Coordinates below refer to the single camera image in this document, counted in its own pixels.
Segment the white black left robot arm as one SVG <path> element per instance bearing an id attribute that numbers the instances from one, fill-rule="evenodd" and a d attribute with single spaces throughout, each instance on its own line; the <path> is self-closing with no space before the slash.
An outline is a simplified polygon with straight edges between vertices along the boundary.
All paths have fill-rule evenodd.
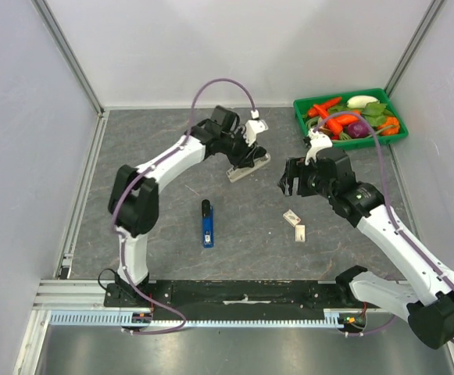
<path id="1" fill-rule="evenodd" d="M 124 301 L 138 307 L 148 300 L 148 234 L 159 218 L 159 195 L 184 171 L 215 154 L 231 165 L 230 182 L 265 166 L 270 154 L 258 144 L 268 126 L 251 112 L 246 124 L 237 113 L 218 105 L 210 118 L 192 126 L 178 142 L 154 159 L 136 167 L 121 166 L 116 174 L 108 210 L 119 237 L 120 264 L 115 278 Z"/>

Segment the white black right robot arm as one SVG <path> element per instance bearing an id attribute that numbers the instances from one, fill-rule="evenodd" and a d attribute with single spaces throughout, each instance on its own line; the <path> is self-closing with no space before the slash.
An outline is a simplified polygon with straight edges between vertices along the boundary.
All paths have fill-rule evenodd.
<path id="1" fill-rule="evenodd" d="M 278 185 L 287 196 L 325 198 L 408 282 L 399 285 L 354 266 L 337 278 L 334 297 L 339 305 L 349 308 L 361 301 L 380 307 L 405 320 L 432 349 L 454 339 L 454 271 L 406 228 L 376 187 L 356 179 L 345 151 L 326 148 L 311 158 L 288 159 Z"/>

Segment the beige and black stapler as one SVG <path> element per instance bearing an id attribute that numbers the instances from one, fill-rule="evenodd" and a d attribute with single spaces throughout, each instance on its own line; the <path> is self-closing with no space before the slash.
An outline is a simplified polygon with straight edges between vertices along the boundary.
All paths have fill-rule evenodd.
<path id="1" fill-rule="evenodd" d="M 263 157 L 260 157 L 255 160 L 253 167 L 243 167 L 243 168 L 234 168 L 231 167 L 227 172 L 227 178 L 231 183 L 235 183 L 240 179 L 249 176 L 251 173 L 261 169 L 266 164 L 268 164 L 271 160 L 270 154 L 266 153 Z"/>

